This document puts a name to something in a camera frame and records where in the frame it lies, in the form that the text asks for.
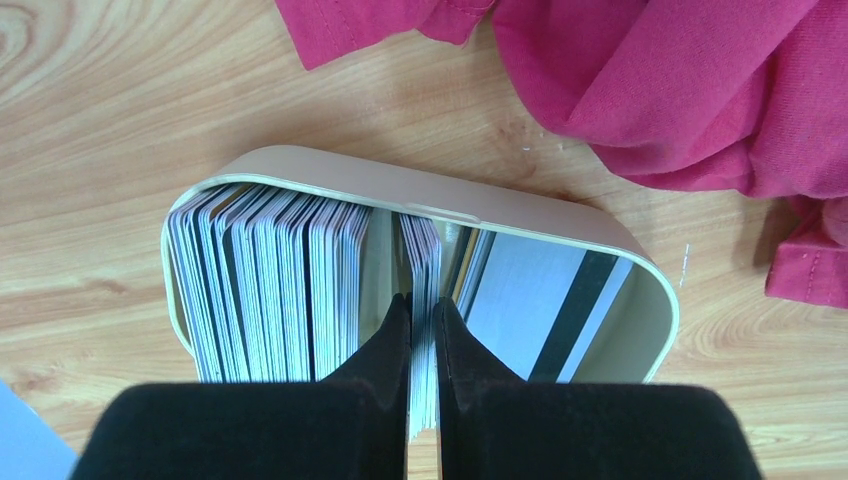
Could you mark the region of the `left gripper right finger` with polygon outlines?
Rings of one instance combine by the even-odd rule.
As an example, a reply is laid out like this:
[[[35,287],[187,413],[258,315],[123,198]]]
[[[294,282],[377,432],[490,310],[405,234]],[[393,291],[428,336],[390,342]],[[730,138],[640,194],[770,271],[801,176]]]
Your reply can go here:
[[[692,385],[529,382],[434,311],[445,479],[758,479],[732,410]]]

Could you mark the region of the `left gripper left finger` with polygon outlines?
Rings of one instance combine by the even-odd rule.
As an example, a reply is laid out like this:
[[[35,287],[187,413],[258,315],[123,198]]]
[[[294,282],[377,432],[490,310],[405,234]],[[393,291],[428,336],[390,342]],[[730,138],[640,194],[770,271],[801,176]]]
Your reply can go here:
[[[150,383],[100,417],[75,479],[403,479],[411,313],[328,377],[292,383]]]

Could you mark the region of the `beige oval card box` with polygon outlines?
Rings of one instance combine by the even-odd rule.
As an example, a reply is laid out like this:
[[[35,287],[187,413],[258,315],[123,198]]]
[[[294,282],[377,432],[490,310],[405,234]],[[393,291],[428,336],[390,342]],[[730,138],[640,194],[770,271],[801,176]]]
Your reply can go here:
[[[630,294],[575,378],[647,383],[680,324],[672,282],[622,223],[586,205],[312,148],[266,146],[239,156],[174,202],[218,185],[255,183],[629,259]]]

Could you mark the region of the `magenta cloth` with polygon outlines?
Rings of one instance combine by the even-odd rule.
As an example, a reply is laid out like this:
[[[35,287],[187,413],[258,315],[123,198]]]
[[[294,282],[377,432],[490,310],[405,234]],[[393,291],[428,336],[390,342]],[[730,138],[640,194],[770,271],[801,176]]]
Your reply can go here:
[[[843,1],[281,1],[315,69],[416,30],[460,45],[489,18],[531,116],[613,174],[677,191],[785,198],[800,223],[768,296],[847,304]]]

